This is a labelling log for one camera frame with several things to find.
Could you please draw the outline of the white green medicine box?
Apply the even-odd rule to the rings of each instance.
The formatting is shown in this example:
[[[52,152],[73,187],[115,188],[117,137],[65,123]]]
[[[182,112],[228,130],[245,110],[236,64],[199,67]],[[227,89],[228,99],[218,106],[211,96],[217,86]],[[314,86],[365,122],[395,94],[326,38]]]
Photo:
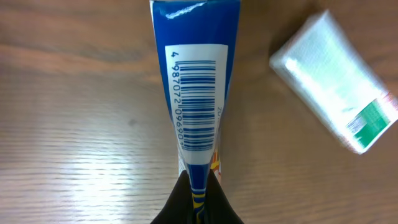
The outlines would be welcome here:
[[[364,154],[397,121],[397,98],[325,10],[269,59],[317,118],[349,150]]]

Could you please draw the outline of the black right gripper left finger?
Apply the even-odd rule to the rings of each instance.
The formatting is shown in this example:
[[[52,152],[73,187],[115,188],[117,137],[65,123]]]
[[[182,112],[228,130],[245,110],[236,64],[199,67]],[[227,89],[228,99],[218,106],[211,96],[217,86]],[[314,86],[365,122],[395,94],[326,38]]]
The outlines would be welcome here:
[[[151,221],[151,224],[191,224],[193,223],[193,203],[190,179],[183,171],[163,209]]]

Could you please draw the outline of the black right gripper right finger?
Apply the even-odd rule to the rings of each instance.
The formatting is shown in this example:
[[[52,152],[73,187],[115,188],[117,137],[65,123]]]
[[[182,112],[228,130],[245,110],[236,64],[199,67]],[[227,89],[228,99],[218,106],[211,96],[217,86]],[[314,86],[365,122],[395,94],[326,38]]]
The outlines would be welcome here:
[[[214,172],[210,170],[206,186],[204,224],[243,224],[221,188]]]

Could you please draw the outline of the blue Kool Fever box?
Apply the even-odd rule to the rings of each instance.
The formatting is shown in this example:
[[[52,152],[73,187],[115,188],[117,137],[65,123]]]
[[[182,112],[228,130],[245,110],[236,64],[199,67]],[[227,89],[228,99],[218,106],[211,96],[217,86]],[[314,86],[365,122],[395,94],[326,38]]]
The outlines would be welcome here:
[[[233,69],[240,1],[151,1],[160,72],[178,156],[189,175],[193,221],[204,223]]]

